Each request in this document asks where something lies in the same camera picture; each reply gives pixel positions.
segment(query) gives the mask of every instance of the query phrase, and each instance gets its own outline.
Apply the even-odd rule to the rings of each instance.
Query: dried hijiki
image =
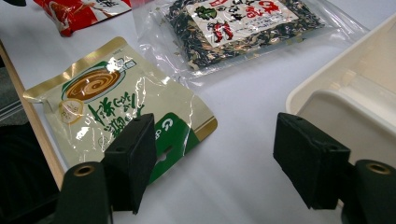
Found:
[[[134,118],[155,118],[157,161],[150,182],[215,131],[217,120],[192,91],[167,77],[121,37],[23,95],[42,103],[67,166],[100,161]]]
[[[194,70],[324,26],[301,0],[176,0],[166,17]]]

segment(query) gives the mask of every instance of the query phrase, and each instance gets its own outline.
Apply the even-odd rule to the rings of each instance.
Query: white plastic container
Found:
[[[292,91],[288,113],[352,150],[396,167],[396,14]]]

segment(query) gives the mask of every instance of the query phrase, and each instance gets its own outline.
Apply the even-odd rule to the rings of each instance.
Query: red package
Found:
[[[130,0],[34,0],[53,18],[59,32],[70,36],[99,21],[131,10]]]

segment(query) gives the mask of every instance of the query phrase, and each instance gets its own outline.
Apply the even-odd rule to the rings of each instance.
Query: white table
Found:
[[[393,0],[331,0],[368,29],[396,12]],[[115,36],[137,48],[133,12],[61,37],[44,11],[0,2],[0,39],[20,96]],[[273,159],[276,115],[298,84],[348,45],[301,46],[194,81],[191,89],[212,109],[219,127],[165,176],[150,185],[137,216],[114,213],[115,223],[341,223],[341,210],[306,208]],[[60,185],[67,169],[41,105],[23,106]]]

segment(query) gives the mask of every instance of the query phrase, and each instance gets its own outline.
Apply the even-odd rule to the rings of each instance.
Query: plastic bag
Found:
[[[65,72],[24,93],[42,103],[69,167],[100,161],[133,118],[153,113],[157,157],[151,182],[217,127],[194,93],[116,37]]]
[[[355,41],[367,32],[325,0],[154,0],[133,14],[140,50],[175,79],[204,76],[317,35]]]
[[[35,0],[50,15],[61,35],[131,10],[129,0]]]

